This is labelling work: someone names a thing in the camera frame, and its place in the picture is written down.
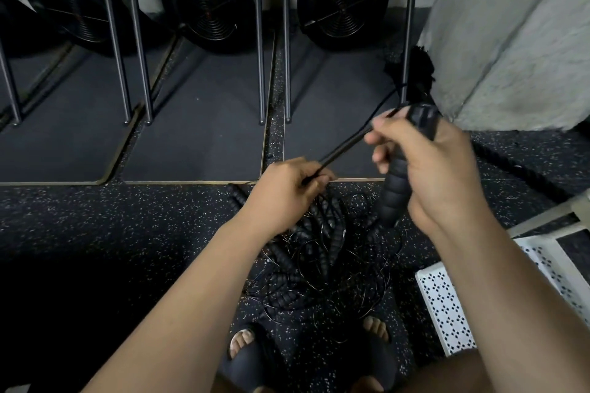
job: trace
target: metal frame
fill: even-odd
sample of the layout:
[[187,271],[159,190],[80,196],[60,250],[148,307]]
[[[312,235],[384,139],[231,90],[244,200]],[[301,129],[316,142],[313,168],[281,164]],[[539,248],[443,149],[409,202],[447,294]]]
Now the metal frame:
[[291,122],[291,25],[290,6],[291,0],[283,0],[283,35],[285,41],[285,121]]
[[17,85],[14,82],[14,75],[12,74],[10,62],[8,62],[8,58],[6,57],[6,53],[4,52],[4,45],[2,43],[2,39],[0,39],[0,65],[2,65],[4,81],[6,82],[6,88],[8,90],[8,96],[10,98],[10,105],[12,108],[12,115],[14,117],[14,121],[12,122],[12,124],[17,126],[22,123],[21,106],[18,102]]
[[133,31],[135,32],[135,44],[137,46],[137,55],[139,56],[139,68],[142,71],[142,83],[144,84],[144,103],[147,114],[147,124],[151,125],[153,121],[153,104],[151,101],[151,91],[148,76],[148,65],[144,52],[144,43],[142,41],[141,26],[139,24],[139,2],[131,0],[131,14],[133,17]]
[[262,0],[254,0],[256,7],[256,52],[258,54],[258,98],[261,125],[266,124],[266,97],[264,94],[264,51],[262,49]]
[[549,224],[562,216],[567,216],[570,213],[574,213],[578,217],[579,222],[564,227],[564,232],[551,234],[553,237],[558,238],[585,228],[590,228],[590,188],[565,201],[563,204],[559,204],[523,223],[513,226],[508,229],[508,234],[511,238],[520,236],[542,225]]
[[402,54],[402,90],[399,94],[400,103],[405,103],[408,98],[408,78],[409,78],[409,48],[412,36],[412,24],[414,23],[414,9],[416,0],[408,0],[406,6],[405,25],[403,26],[403,54]]
[[119,37],[117,36],[117,26],[114,19],[113,0],[104,0],[107,5],[108,26],[110,27],[111,41],[113,43],[113,52],[115,60],[117,61],[117,71],[119,72],[119,83],[121,85],[121,96],[123,98],[123,109],[125,111],[125,124],[131,121],[131,108],[129,103],[129,88],[127,86],[127,76],[125,75],[125,67],[121,58],[121,50],[119,48]]

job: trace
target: speckled rubber flooring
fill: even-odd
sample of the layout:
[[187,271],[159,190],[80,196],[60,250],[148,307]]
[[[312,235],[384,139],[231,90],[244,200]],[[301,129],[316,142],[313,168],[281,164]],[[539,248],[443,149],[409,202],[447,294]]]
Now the speckled rubber flooring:
[[[282,158],[283,55],[275,65],[266,162]],[[224,187],[126,185],[119,180],[138,126],[113,178],[99,187],[0,188],[0,299],[5,355],[0,391],[33,383],[31,391],[79,391],[231,215]],[[578,193],[590,187],[590,141],[577,131],[478,132],[474,138]],[[542,194],[480,162],[491,208],[509,227],[552,206]],[[338,183],[336,193],[376,196],[379,184]],[[408,218],[392,287],[376,312],[388,323],[407,376],[443,356],[414,280],[439,261]],[[590,277],[584,236],[564,241]],[[243,300],[236,322],[258,316]],[[331,325],[264,325],[287,365],[286,391],[339,390]]]

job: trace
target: toe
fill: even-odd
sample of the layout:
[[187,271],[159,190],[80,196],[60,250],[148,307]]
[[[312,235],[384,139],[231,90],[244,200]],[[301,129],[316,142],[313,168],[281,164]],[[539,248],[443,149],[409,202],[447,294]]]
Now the toe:
[[365,320],[363,321],[363,328],[365,328],[365,331],[371,331],[372,326],[373,326],[373,317],[371,317],[371,316],[365,317]]
[[379,324],[379,332],[377,335],[385,341],[389,340],[389,336],[387,335],[387,325],[385,324],[385,322],[381,322]]
[[243,347],[252,342],[254,342],[254,333],[251,330],[243,329],[235,333],[230,342],[230,358],[235,358]]
[[373,318],[373,324],[371,325],[371,332],[373,334],[379,334],[379,325],[380,324],[381,324],[381,321],[379,319]]
[[249,329],[242,331],[242,337],[244,338],[244,343],[246,345],[250,345],[252,342],[254,342],[254,333]]

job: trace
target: metal pole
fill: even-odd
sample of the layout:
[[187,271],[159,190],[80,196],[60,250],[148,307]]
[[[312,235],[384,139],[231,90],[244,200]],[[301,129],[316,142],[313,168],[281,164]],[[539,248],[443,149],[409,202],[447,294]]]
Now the metal pole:
[[131,14],[133,16],[133,30],[135,31],[137,55],[139,56],[139,68],[142,71],[142,82],[144,83],[144,101],[146,106],[147,124],[151,125],[151,122],[153,121],[153,105],[151,103],[151,91],[147,67],[148,65],[146,64],[144,42],[142,41],[142,31],[139,24],[139,2],[137,0],[131,0]]
[[131,121],[131,109],[129,107],[129,89],[127,88],[127,77],[125,76],[125,67],[121,59],[119,50],[119,37],[117,36],[117,26],[114,19],[113,0],[104,0],[107,5],[108,25],[110,27],[111,39],[113,42],[114,58],[117,61],[117,70],[119,71],[119,83],[121,84],[121,95],[123,97],[123,108],[125,109],[125,124]]
[[283,35],[285,38],[285,121],[291,122],[291,0],[283,0]]
[[14,76],[12,69],[10,68],[10,62],[4,53],[4,45],[0,39],[0,64],[2,65],[2,71],[4,72],[4,81],[6,82],[6,88],[8,89],[8,97],[10,98],[10,105],[12,108],[12,114],[14,115],[13,124],[15,126],[21,124],[22,114],[21,107],[18,102],[17,85],[14,84]]
[[406,7],[406,19],[403,27],[403,56],[402,56],[402,93],[399,101],[405,103],[408,98],[408,78],[409,78],[409,43],[412,36],[412,24],[414,23],[414,7],[416,0],[408,0]]
[[258,53],[258,96],[260,98],[260,124],[266,123],[266,97],[264,93],[264,55],[262,50],[262,0],[255,0],[256,5],[256,51]]

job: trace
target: perforated plastic panel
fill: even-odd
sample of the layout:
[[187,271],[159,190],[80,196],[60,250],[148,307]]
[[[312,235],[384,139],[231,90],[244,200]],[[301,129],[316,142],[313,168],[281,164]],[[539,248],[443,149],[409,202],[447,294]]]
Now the perforated plastic panel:
[[[590,286],[559,243],[545,236],[515,240],[562,297],[590,326]],[[476,343],[443,263],[416,272],[416,280],[447,356]]]

